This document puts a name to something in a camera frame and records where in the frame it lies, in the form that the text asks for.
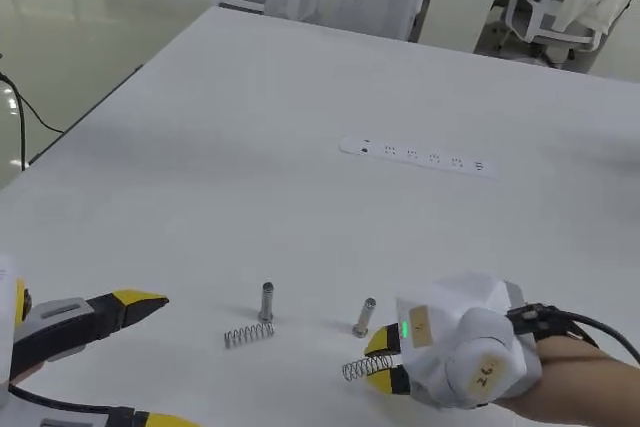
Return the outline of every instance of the glossy floor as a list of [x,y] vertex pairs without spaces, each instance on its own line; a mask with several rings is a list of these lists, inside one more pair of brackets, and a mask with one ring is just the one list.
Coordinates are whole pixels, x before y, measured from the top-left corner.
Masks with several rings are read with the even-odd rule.
[[[148,61],[210,0],[0,0],[0,71],[64,129]],[[0,187],[20,171],[16,103],[0,87]],[[55,139],[27,114],[27,158]]]

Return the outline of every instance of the metal spring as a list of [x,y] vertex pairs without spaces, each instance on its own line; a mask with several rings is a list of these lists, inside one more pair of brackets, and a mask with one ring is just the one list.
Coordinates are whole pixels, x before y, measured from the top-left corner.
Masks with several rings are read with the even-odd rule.
[[271,322],[248,325],[240,329],[233,329],[224,334],[224,345],[227,349],[236,345],[246,344],[255,340],[272,337],[275,334]]
[[347,382],[375,374],[381,370],[393,367],[393,357],[390,355],[376,355],[375,357],[365,357],[342,366],[342,375]]

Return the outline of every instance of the metal pin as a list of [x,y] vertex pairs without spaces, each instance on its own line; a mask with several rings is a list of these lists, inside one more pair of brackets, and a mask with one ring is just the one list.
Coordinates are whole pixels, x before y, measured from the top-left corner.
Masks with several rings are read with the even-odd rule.
[[371,315],[373,314],[373,309],[376,308],[376,301],[369,297],[364,301],[364,305],[362,306],[362,312],[360,312],[360,317],[358,317],[358,323],[353,326],[351,332],[358,338],[362,338],[367,335],[369,332],[368,326],[369,321],[371,320]]
[[273,321],[273,284],[265,282],[262,285],[262,308],[258,314],[258,320],[266,323]]

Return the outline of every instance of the power outlet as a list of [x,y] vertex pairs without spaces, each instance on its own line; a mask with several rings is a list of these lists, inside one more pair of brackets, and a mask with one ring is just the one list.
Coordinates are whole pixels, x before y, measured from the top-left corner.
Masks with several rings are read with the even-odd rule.
[[420,152],[412,147],[356,137],[342,139],[340,150],[347,154],[367,155],[430,169],[496,178],[495,169],[486,161],[471,160],[467,157],[450,155],[439,151]]

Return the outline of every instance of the black cable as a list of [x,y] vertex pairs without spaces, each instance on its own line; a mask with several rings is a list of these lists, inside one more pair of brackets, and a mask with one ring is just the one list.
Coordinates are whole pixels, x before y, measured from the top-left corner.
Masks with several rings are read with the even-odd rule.
[[20,169],[22,172],[27,170],[27,132],[24,121],[24,107],[22,105],[22,96],[20,95],[20,91],[16,84],[13,81],[0,72],[0,81],[7,84],[13,90],[13,95],[16,98],[16,102],[18,104],[18,114],[20,116]]
[[40,122],[40,124],[43,127],[45,127],[46,129],[49,129],[52,132],[57,132],[58,134],[64,134],[64,130],[60,130],[60,129],[56,129],[55,127],[51,127],[44,120],[42,120],[42,117],[40,117],[40,115],[38,114],[36,109],[33,108],[33,106],[27,101],[27,99],[25,99],[22,95],[20,95],[20,98],[24,101],[25,104],[27,104],[27,107],[29,107],[29,110],[31,111],[31,113],[33,115],[35,115],[36,119],[38,119],[38,122]]
[[561,317],[563,319],[572,320],[580,324],[588,325],[589,327],[598,329],[601,332],[604,332],[605,334],[613,337],[618,342],[620,342],[620,344],[622,344],[622,346],[625,349],[627,349],[627,351],[636,360],[636,362],[640,364],[640,352],[638,352],[636,348],[633,345],[631,345],[631,342],[629,342],[624,335],[622,335],[620,332],[613,329],[612,327],[609,327],[608,325],[603,324],[602,322],[598,322],[597,320],[592,319],[591,317],[587,317],[586,315],[574,314],[573,312],[566,312],[564,310],[556,310],[553,312],[553,315],[557,317]]

